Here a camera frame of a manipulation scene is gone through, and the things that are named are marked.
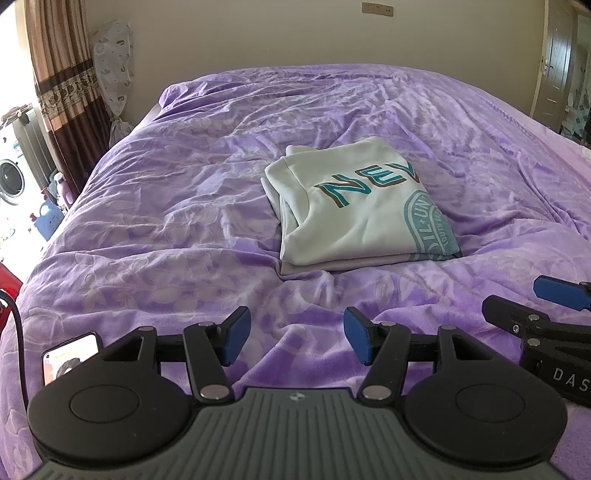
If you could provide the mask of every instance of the phone screen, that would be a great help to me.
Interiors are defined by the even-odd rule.
[[[43,353],[44,385],[49,385],[98,352],[99,337],[96,333],[87,333],[47,350]]]

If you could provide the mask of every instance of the folded sweatshirt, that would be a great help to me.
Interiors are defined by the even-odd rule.
[[[288,147],[265,174],[281,221],[281,274],[461,256],[412,166],[379,137]]]

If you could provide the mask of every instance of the bed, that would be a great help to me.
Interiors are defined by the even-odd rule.
[[[568,323],[539,300],[541,274],[591,278],[591,152],[491,95],[440,74],[378,65],[236,70],[167,88],[160,112],[105,155],[19,297],[30,396],[43,350],[95,330],[163,335],[221,322],[240,305],[252,333],[226,370],[248,386],[356,390],[365,372],[343,334],[355,306],[413,332],[454,324],[511,359],[519,340],[485,323],[491,294]],[[289,144],[378,135],[412,162],[464,257],[280,278],[280,229],[260,177]],[[0,457],[10,478],[39,463],[20,390],[13,326],[0,343]],[[430,367],[410,366],[405,390]],[[165,374],[188,389],[183,366]],[[591,411],[569,404],[553,463],[591,471]]]

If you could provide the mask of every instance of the washing machine door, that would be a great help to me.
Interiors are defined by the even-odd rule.
[[[25,191],[25,177],[19,166],[8,158],[0,159],[0,199],[18,205]]]

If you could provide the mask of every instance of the curtain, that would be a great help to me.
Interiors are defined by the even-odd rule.
[[[109,149],[111,130],[88,46],[85,0],[25,0],[25,22],[43,121],[77,196]]]
[[[103,101],[111,114],[111,139],[113,147],[131,133],[133,127],[121,118],[127,97],[131,91],[134,41],[129,24],[121,20],[103,23],[90,36],[96,77]]]

